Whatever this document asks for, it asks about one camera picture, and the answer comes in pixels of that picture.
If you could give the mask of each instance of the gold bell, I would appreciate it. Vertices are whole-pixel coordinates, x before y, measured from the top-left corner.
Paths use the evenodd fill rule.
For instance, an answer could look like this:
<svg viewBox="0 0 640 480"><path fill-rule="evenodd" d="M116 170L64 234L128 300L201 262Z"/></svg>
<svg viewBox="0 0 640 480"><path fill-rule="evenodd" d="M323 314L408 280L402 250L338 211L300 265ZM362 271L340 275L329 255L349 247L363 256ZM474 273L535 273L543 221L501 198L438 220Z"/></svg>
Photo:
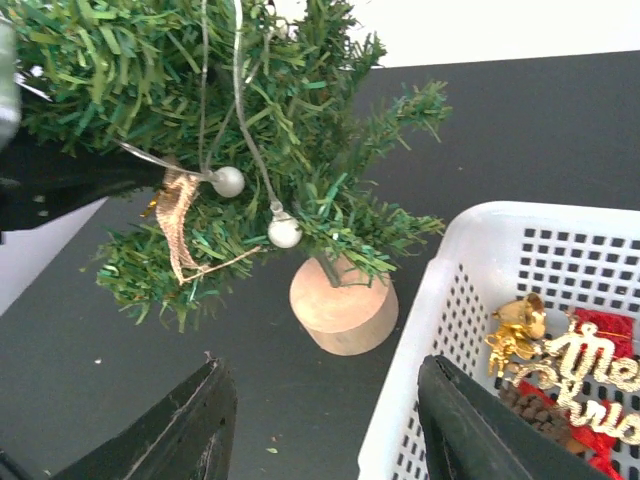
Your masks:
<svg viewBox="0 0 640 480"><path fill-rule="evenodd" d="M531 340L539 340L544 336L546 317L544 302L537 293L530 293L522 300L509 302L493 312L493 318L500 323L521 326Z"/></svg>

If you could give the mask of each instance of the white ball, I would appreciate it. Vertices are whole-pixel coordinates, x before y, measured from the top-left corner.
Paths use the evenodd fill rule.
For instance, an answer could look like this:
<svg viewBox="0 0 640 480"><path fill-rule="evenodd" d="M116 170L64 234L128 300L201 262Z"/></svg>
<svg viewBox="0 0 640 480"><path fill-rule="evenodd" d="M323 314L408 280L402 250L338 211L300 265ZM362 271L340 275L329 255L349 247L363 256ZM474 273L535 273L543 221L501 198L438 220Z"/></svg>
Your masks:
<svg viewBox="0 0 640 480"><path fill-rule="evenodd" d="M268 235L269 240L276 247L292 248L300 243L302 230L300 230L298 220L287 212L282 212L271 220Z"/></svg>
<svg viewBox="0 0 640 480"><path fill-rule="evenodd" d="M219 180L213 182L213 189L218 195L232 198L244 190L244 175L236 167L222 167L216 170Z"/></svg>

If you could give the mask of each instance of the beige ribbon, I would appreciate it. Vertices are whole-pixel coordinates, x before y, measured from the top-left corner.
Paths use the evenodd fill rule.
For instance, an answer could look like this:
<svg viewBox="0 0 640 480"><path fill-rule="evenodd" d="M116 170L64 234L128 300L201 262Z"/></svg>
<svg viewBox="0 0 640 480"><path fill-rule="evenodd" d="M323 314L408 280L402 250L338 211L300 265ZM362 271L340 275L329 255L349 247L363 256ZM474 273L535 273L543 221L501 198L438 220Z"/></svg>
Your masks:
<svg viewBox="0 0 640 480"><path fill-rule="evenodd" d="M171 268L180 285L184 285L207 273L227 267L261 250L261 247L255 247L228 262L213 267L209 265L198 265L195 260L193 260L184 240L184 220L189 211L189 207L191 207L191 203L196 197L200 181L201 179L198 175L167 169L164 176L163 190L160 192L156 204L158 224L169 244ZM198 270L198 273L185 278L182 272L185 268Z"/></svg>

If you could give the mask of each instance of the metal tree stem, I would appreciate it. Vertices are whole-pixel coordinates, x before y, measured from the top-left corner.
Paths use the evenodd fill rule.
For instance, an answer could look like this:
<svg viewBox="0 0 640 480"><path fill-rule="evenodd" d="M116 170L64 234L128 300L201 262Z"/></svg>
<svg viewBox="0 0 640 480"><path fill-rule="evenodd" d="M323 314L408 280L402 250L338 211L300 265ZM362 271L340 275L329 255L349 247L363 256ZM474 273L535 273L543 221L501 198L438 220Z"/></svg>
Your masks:
<svg viewBox="0 0 640 480"><path fill-rule="evenodd" d="M333 262L329 260L326 254L321 253L320 255L316 255L316 260L322 267L322 271L329 279L329 283L333 288L339 288L342 286L342 280L340 278L340 274L336 270Z"/></svg>

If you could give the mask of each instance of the pine cone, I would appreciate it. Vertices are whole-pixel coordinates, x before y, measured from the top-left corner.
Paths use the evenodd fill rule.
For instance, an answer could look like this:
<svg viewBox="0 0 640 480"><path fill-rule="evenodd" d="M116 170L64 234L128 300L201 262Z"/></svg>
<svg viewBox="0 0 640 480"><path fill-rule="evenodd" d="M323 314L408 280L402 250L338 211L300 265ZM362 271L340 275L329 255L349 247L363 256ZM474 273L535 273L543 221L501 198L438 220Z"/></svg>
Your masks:
<svg viewBox="0 0 640 480"><path fill-rule="evenodd" d="M547 406L536 394L522 395L511 383L500 389L500 399L513 413L545 437L566 446L571 440L569 421L560 412Z"/></svg>

